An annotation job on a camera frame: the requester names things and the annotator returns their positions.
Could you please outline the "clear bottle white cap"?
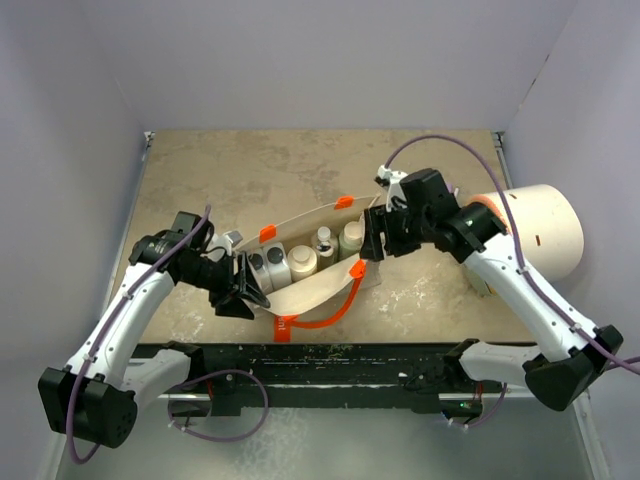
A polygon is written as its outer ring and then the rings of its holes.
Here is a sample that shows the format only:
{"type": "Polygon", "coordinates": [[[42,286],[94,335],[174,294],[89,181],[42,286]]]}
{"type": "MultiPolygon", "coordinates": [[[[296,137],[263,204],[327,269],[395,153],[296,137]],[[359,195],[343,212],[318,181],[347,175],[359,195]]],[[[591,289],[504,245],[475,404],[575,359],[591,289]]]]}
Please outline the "clear bottle white cap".
{"type": "Polygon", "coordinates": [[[338,259],[338,244],[336,237],[328,227],[320,226],[317,229],[315,236],[312,238],[311,246],[317,257],[319,271],[336,263],[338,259]]]}

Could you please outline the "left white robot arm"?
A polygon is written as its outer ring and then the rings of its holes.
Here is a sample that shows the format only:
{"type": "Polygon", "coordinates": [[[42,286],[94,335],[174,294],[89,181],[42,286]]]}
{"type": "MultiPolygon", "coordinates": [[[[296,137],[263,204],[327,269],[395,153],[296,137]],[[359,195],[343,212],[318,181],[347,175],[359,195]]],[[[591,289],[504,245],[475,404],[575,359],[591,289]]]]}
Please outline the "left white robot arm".
{"type": "Polygon", "coordinates": [[[201,348],[170,342],[144,363],[130,363],[142,334],[180,283],[207,292],[215,313],[253,319],[270,301],[232,234],[217,237],[207,214],[180,211],[170,228],[134,244],[121,286],[98,324],[60,369],[47,368],[38,391],[52,431],[117,448],[137,415],[160,394],[194,392],[206,378],[201,348]]]}

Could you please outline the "beige canvas tote bag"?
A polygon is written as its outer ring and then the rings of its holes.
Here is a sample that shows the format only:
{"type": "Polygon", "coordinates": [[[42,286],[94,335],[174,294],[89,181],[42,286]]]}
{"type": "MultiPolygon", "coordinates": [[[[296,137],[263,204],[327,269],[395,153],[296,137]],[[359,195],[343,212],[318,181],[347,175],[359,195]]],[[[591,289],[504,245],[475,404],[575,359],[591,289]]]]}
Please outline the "beige canvas tote bag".
{"type": "Polygon", "coordinates": [[[377,196],[343,196],[266,225],[240,244],[260,261],[254,270],[270,305],[259,310],[273,317],[274,341],[337,323],[359,291],[380,283],[378,267],[359,257],[363,214],[377,203],[377,196]]]}

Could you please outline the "cream jar round lid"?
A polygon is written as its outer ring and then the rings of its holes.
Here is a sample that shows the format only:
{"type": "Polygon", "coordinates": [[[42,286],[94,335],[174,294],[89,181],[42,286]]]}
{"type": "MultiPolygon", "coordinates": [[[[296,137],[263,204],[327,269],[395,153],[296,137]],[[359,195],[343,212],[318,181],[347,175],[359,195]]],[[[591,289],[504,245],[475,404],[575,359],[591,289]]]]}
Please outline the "cream jar round lid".
{"type": "Polygon", "coordinates": [[[287,255],[291,279],[299,282],[314,275],[318,269],[315,251],[306,245],[293,247],[287,255]]]}

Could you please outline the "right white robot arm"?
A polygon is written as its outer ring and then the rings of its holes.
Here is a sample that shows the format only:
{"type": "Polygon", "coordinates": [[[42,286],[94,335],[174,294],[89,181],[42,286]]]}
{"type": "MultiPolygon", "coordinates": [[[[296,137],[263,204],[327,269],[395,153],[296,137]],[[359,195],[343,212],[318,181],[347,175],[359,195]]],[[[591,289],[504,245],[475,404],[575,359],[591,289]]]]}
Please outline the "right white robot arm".
{"type": "Polygon", "coordinates": [[[379,262],[431,243],[486,281],[536,342],[462,342],[444,369],[452,389],[467,391],[478,381],[522,386],[546,407],[563,411],[605,372],[623,343],[621,333],[575,310],[525,260],[518,240],[489,207],[459,206],[431,168],[406,174],[382,166],[375,181],[387,200],[363,213],[361,258],[379,262]]]}

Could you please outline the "white bottle black cap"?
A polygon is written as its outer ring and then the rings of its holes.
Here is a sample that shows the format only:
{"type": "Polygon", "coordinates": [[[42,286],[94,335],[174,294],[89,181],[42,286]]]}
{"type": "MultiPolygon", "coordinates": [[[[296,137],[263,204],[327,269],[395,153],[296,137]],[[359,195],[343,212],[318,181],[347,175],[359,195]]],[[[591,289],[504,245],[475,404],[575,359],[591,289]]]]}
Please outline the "white bottle black cap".
{"type": "Polygon", "coordinates": [[[249,254],[248,258],[249,258],[249,262],[251,264],[252,270],[254,272],[256,281],[258,282],[262,292],[265,295],[272,293],[273,285],[272,285],[270,274],[268,272],[263,250],[262,249],[253,250],[249,254]]]}
{"type": "Polygon", "coordinates": [[[273,243],[263,248],[272,287],[275,291],[292,283],[287,254],[282,243],[273,243]]]}

